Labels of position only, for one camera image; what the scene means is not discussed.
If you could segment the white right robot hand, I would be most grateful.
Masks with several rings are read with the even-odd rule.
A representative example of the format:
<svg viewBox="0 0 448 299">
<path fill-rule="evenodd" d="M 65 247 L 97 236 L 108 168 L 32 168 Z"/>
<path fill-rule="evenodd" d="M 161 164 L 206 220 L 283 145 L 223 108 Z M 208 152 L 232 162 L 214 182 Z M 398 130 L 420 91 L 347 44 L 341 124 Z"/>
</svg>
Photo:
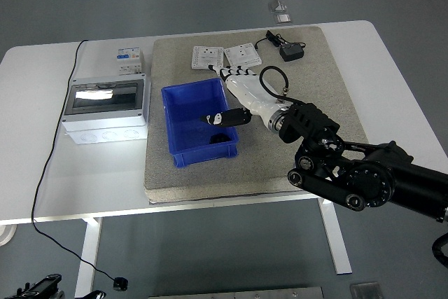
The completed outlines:
<svg viewBox="0 0 448 299">
<path fill-rule="evenodd" d="M 242 107 L 202 116 L 201 121 L 217 127 L 234 127 L 249 123 L 252 116 L 259 116 L 268 130 L 280 131 L 289 104 L 277 98 L 272 86 L 262 85 L 259 75 L 241 66 L 222 68 L 210 64 L 208 68 L 220 76 Z"/>
</svg>

